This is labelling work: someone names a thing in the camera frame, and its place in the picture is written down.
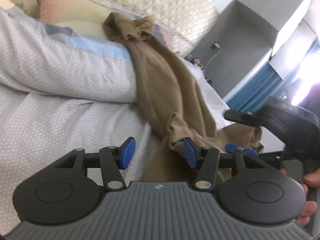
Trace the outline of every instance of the power outlet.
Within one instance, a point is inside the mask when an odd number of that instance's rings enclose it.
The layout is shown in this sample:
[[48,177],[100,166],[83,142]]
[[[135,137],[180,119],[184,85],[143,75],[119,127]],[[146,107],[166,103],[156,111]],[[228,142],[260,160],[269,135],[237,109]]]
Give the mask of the power outlet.
[[217,42],[212,43],[212,45],[210,46],[211,49],[220,49],[220,45]]

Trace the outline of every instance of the quilted blanket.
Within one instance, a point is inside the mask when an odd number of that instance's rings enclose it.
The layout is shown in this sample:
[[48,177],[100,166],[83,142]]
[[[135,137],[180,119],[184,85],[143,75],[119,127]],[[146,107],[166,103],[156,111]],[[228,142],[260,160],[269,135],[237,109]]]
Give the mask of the quilted blanket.
[[[135,104],[131,60],[50,39],[34,21],[0,9],[2,235],[19,223],[12,205],[15,187],[74,148],[97,152],[134,136],[136,153],[122,171],[129,184],[141,178],[159,143]],[[228,125],[222,118],[227,105],[198,68],[182,61],[199,81],[217,127]],[[88,176],[102,184],[99,170]]]

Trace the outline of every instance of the logo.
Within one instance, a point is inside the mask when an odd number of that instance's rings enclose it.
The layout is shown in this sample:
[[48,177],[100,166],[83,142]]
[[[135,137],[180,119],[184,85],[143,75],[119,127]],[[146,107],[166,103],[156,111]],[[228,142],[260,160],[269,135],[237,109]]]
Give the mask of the logo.
[[163,188],[163,185],[161,185],[161,184],[156,185],[155,188],[156,188],[156,189],[162,189],[162,188]]

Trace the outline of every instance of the electrical cable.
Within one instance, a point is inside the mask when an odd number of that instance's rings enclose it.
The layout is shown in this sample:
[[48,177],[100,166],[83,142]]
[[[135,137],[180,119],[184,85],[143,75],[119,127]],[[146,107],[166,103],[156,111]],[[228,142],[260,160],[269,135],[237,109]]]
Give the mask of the electrical cable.
[[221,48],[219,48],[219,51],[217,52],[216,55],[214,55],[209,61],[208,63],[205,65],[204,69],[203,69],[203,73],[205,73],[205,71],[207,70],[208,65],[210,64],[210,62],[222,51]]

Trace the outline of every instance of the blue curtain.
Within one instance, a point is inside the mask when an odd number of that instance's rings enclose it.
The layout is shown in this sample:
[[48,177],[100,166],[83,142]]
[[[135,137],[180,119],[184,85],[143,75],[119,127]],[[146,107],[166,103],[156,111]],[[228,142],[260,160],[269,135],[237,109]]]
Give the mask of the blue curtain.
[[[303,60],[320,49],[320,43],[316,40]],[[237,111],[257,111],[270,96],[284,98],[284,90],[296,80],[301,63],[282,80],[273,67],[266,63],[251,81],[237,93],[229,102],[230,109]]]

